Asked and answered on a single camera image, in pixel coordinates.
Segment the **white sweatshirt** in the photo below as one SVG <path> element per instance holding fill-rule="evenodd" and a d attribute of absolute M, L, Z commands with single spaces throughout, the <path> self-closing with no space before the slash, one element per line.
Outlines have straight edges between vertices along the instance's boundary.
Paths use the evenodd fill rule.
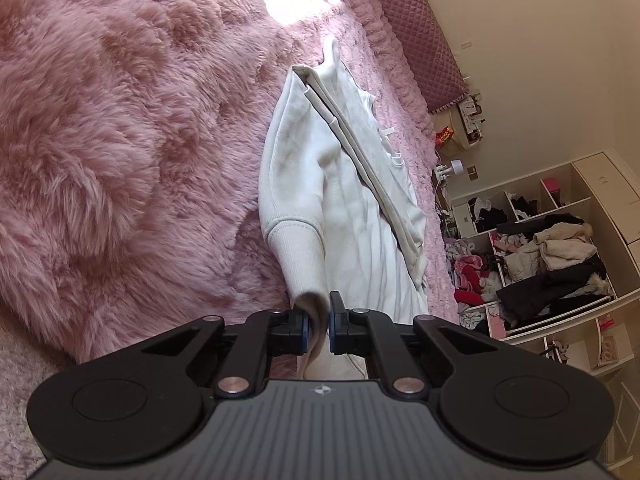
<path fill-rule="evenodd" d="M 288 70 L 266 135 L 260 225 L 292 304 L 311 319 L 297 364 L 307 380 L 367 375 L 363 359 L 329 349 L 331 292 L 349 309 L 380 311 L 396 323 L 427 310 L 426 214 L 374 101 L 330 37 L 321 64 Z"/>

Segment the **small white table lamp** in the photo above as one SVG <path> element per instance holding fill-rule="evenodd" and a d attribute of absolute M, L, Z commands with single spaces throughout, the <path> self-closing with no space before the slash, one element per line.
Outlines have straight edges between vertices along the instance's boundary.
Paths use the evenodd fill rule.
<path fill-rule="evenodd" d="M 434 175 L 438 182 L 445 182 L 452 176 L 461 176 L 464 172 L 464 165 L 460 159 L 450 160 L 446 164 L 437 165 L 434 169 Z"/>

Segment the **white open wardrobe shelf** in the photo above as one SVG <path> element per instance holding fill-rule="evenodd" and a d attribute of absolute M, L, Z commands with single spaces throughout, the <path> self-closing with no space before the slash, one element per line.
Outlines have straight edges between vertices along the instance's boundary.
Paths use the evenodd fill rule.
<path fill-rule="evenodd" d="M 605 151 L 455 198 L 445 231 L 460 323 L 600 380 L 600 453 L 639 474 L 639 180 Z"/>

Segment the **red yellow snack bag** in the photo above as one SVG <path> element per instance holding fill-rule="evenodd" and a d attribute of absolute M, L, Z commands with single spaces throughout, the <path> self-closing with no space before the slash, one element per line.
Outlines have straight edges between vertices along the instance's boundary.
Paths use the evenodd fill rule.
<path fill-rule="evenodd" d="M 436 150 L 439 151 L 444 145 L 446 145 L 456 134 L 454 128 L 451 126 L 446 126 L 442 128 L 435 136 L 435 146 Z"/>

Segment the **quilted mauve headboard cushion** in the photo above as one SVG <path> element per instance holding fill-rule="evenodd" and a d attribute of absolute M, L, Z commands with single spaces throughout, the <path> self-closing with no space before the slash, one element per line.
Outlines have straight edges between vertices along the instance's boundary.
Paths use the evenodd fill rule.
<path fill-rule="evenodd" d="M 428 0 L 367 0 L 382 13 L 432 113 L 464 100 L 468 86 Z"/>

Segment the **pink fluffy bed blanket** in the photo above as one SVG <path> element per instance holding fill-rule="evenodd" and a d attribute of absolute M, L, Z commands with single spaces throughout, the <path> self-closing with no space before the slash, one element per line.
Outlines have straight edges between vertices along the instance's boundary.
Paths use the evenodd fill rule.
<path fill-rule="evenodd" d="M 286 303 L 258 169 L 290 66 L 334 36 L 397 129 L 453 320 L 434 126 L 381 0 L 1 0 L 1 300 L 79 362 Z"/>

